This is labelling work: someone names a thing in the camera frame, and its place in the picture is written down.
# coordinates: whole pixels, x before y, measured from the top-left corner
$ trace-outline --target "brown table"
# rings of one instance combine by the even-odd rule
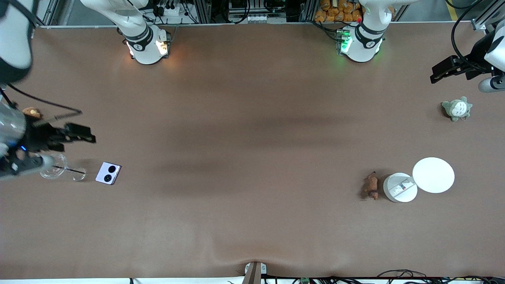
[[[312,25],[187,27],[153,66],[115,29],[38,30],[19,87],[81,108],[98,143],[67,145],[86,182],[2,183],[1,278],[234,276],[253,260],[272,275],[503,275],[505,98],[463,76],[430,84],[451,27],[391,25],[365,64]],[[463,52],[481,36],[457,31]],[[460,96],[475,106],[454,123],[440,102]],[[362,198],[370,172],[430,156],[453,166],[449,191]],[[123,165],[114,186],[94,181],[102,161]]]

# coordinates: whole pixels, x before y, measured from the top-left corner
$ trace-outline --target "glass cup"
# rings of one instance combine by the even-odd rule
[[[50,168],[40,171],[40,175],[46,179],[72,178],[74,181],[83,180],[86,176],[86,170],[82,167],[73,167],[69,165],[67,157],[63,154],[52,154],[54,165]]]

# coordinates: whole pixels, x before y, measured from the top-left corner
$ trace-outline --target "cable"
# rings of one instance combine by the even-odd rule
[[[250,0],[246,0],[246,1],[247,1],[247,5],[244,5],[244,16],[242,17],[242,19],[240,19],[240,21],[236,22],[235,24],[240,24],[245,19],[247,19],[247,17],[249,16],[249,12],[251,11],[251,2],[250,2]]]
[[[0,0],[0,1],[11,4],[31,22],[33,27],[37,26],[38,22],[37,17],[32,12],[30,12],[23,4],[19,3],[17,0]]]
[[[72,111],[71,113],[57,115],[57,116],[54,117],[54,120],[60,120],[62,118],[69,118],[69,117],[74,117],[74,116],[78,116],[78,115],[82,114],[81,110],[74,109],[74,108],[71,108],[71,107],[67,107],[67,106],[64,106],[64,105],[60,105],[60,104],[57,104],[57,103],[53,103],[53,102],[50,102],[50,101],[47,101],[47,100],[39,99],[39,98],[37,98],[35,96],[32,96],[32,95],[30,95],[30,94],[28,94],[26,92],[21,91],[20,89],[14,87],[12,84],[8,84],[8,86],[11,87],[16,92],[29,97],[30,99],[33,99],[33,100],[36,100],[36,101],[39,101],[41,103],[45,103],[45,104],[48,104],[48,105],[51,105],[51,106],[55,106],[55,107],[59,107],[59,108],[62,108],[62,109],[66,109],[66,110]]]
[[[226,23],[231,23],[230,19],[228,19],[228,17],[226,17],[225,15],[225,12],[226,12],[226,6],[224,6],[225,2],[227,2],[227,0],[223,0],[221,2],[221,17],[223,17],[223,20],[226,22]]]
[[[338,39],[336,39],[335,37],[333,37],[333,36],[329,33],[329,31],[327,31],[327,30],[323,27],[323,24],[322,24],[322,23],[320,23],[320,24],[321,24],[321,29],[324,31],[324,33],[326,33],[326,35],[327,35],[329,38],[331,38],[333,41],[337,42],[337,41],[338,41]]]
[[[402,277],[405,273],[408,273],[410,274],[410,277],[414,277],[414,274],[418,274],[420,276],[423,276],[423,277],[426,277],[426,274],[422,273],[422,272],[417,272],[417,271],[413,271],[413,270],[409,270],[409,269],[393,269],[393,270],[387,270],[379,275],[377,275],[377,277],[381,277],[382,275],[384,274],[387,274],[387,273],[390,273],[390,272],[402,272],[402,274],[400,274],[400,276],[397,276],[397,277]]]
[[[186,0],[181,1],[182,7],[184,10],[188,13],[188,17],[193,21],[193,23],[198,24],[198,21],[193,17],[193,14],[191,13],[191,10],[189,9],[188,3]]]
[[[468,12],[470,12],[470,10],[472,10],[477,4],[481,3],[483,0],[476,0],[475,2],[473,2],[473,4],[471,4],[462,14],[461,16],[458,18],[458,20],[454,23],[454,26],[452,26],[452,31],[450,32],[450,42],[452,43],[452,48],[454,49],[454,51],[456,52],[456,54],[458,55],[458,57],[463,61],[465,62],[466,64],[468,64],[468,66],[471,66],[473,68],[475,68],[475,70],[477,71],[480,71],[480,72],[486,72],[486,70],[480,66],[476,66],[476,65],[472,65],[460,52],[460,50],[458,49],[458,47],[456,46],[456,40],[454,39],[454,34],[456,32],[456,27],[458,26],[458,24],[461,22],[461,20],[468,14]]]
[[[286,11],[286,5],[284,4],[284,7],[278,9],[278,10],[275,10],[274,7],[268,7],[267,6],[267,0],[263,0],[263,7],[265,7],[265,9],[267,9],[268,12],[270,13],[282,13],[284,11]]]
[[[170,41],[169,41],[170,43],[173,43],[173,42],[174,42],[174,40],[175,40],[175,34],[177,33],[177,29],[178,29],[178,28],[179,28],[179,24],[177,24],[177,26],[175,26],[175,29],[174,29],[174,35],[172,35],[172,36],[170,37]]]
[[[324,31],[324,33],[330,38],[332,39],[334,42],[339,42],[338,39],[336,39],[335,37],[333,37],[330,32],[333,32],[335,33],[337,30],[333,30],[333,29],[329,29],[329,28],[326,28],[326,27],[323,27],[323,23],[316,23],[314,21],[311,21],[311,20],[304,20],[304,22],[309,22],[309,23],[312,23],[313,25],[315,25],[316,27],[322,29]]]
[[[458,7],[458,6],[455,6],[454,4],[452,4],[451,2],[449,2],[449,0],[445,0],[445,2],[447,3],[447,5],[449,5],[449,6],[453,7],[454,9],[460,9],[460,10],[462,10],[462,9],[468,9],[468,8],[470,8],[470,7],[472,6],[472,4],[473,4],[473,3],[475,3],[475,2],[473,2],[473,3],[471,3],[471,4],[470,4],[470,5],[468,5],[468,6]]]
[[[9,100],[9,97],[5,94],[4,90],[1,87],[0,92],[2,93],[2,97],[4,97],[7,104],[9,104],[9,107],[13,108],[15,105],[11,102],[11,100]]]

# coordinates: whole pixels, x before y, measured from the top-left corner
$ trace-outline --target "plush toy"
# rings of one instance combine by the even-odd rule
[[[467,97],[461,97],[460,100],[454,100],[452,102],[442,102],[442,107],[452,121],[458,121],[460,118],[462,120],[469,118],[470,108],[472,106],[472,104],[467,103]]]
[[[369,198],[373,198],[374,200],[379,199],[379,192],[377,191],[377,178],[375,177],[375,172],[369,174],[367,176],[368,187],[365,189],[365,192],[368,193]]]

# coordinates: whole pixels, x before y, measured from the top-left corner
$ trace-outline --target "white disc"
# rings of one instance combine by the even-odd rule
[[[424,158],[417,162],[412,170],[412,177],[417,186],[429,193],[441,193],[454,183],[454,170],[439,158]]]
[[[394,173],[384,180],[384,193],[391,201],[396,203],[404,203],[404,202],[410,202],[414,200],[414,198],[416,198],[417,196],[416,185],[405,190],[403,193],[401,193],[396,197],[393,197],[389,192],[393,187],[397,186],[400,182],[404,181],[406,178],[409,177],[410,176],[406,173]]]

